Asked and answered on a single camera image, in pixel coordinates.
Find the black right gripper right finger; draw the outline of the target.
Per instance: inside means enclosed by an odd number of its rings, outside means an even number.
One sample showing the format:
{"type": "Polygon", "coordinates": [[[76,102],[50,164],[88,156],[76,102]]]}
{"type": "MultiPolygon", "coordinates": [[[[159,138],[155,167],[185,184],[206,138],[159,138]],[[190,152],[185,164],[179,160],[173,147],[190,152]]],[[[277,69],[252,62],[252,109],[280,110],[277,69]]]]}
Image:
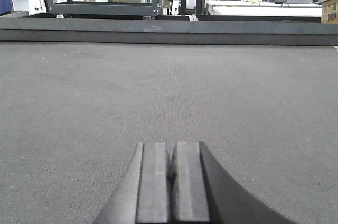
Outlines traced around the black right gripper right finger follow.
{"type": "Polygon", "coordinates": [[[173,223],[291,223],[242,187],[204,142],[178,142],[171,166],[173,223]]]}

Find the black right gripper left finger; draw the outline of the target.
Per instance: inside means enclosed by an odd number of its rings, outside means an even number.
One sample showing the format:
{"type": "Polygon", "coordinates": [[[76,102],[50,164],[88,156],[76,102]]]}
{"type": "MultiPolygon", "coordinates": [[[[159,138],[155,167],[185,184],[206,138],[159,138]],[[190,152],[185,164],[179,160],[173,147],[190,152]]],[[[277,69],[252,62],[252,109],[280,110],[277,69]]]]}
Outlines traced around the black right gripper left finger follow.
{"type": "Polygon", "coordinates": [[[163,142],[138,143],[127,172],[94,223],[169,223],[168,162],[163,142]]]}

